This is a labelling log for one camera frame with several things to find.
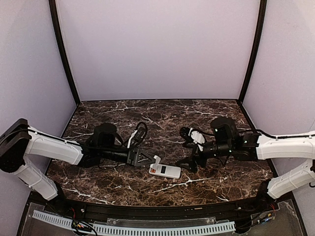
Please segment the white battery cover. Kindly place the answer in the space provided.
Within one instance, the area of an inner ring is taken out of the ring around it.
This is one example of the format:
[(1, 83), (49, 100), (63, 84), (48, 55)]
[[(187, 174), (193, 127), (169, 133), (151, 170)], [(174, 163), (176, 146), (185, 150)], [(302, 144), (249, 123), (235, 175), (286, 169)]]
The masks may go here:
[(156, 170), (159, 163), (160, 163), (161, 158), (159, 156), (155, 155), (154, 159), (155, 159), (155, 163), (151, 165), (151, 168)]

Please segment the white remote control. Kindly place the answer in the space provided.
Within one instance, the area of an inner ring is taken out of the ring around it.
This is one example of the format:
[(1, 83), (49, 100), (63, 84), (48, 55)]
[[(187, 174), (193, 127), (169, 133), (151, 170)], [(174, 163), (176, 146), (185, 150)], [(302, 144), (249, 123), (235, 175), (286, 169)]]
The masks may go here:
[(158, 176), (158, 177), (179, 179), (180, 176), (181, 176), (181, 168), (180, 167), (176, 167), (176, 166), (169, 166), (169, 165), (159, 164), (157, 169), (156, 169), (156, 172), (154, 174), (151, 174), (151, 175), (155, 175), (155, 176)]

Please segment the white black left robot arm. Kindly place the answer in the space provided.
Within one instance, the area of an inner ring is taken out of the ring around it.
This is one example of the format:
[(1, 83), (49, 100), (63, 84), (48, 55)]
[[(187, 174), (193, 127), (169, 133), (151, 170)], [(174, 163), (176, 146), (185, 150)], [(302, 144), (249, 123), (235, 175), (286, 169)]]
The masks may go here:
[(115, 125), (103, 123), (94, 128), (85, 142), (77, 142), (40, 132), (21, 118), (0, 137), (0, 169), (16, 175), (44, 199), (51, 201), (63, 192), (27, 158), (28, 155), (49, 157), (82, 168), (97, 166), (102, 159), (134, 167), (151, 165), (156, 161), (154, 157), (139, 148), (147, 131), (146, 124), (140, 122), (124, 142)]

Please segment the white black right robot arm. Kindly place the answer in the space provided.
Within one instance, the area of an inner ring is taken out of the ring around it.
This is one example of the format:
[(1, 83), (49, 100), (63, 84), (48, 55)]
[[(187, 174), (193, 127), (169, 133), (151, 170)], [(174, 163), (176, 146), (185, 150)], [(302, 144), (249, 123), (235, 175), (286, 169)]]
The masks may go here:
[(282, 195), (298, 189), (315, 180), (315, 133), (313, 131), (286, 136), (273, 136), (261, 130), (238, 131), (232, 118), (219, 117), (211, 121), (211, 137), (208, 142), (206, 132), (196, 128), (182, 127), (180, 136), (185, 140), (183, 146), (192, 152), (176, 162), (176, 165), (193, 173), (205, 167), (208, 159), (234, 157), (239, 161), (258, 161), (274, 158), (304, 158), (305, 162), (289, 172), (265, 180), (259, 188), (257, 197), (278, 199)]

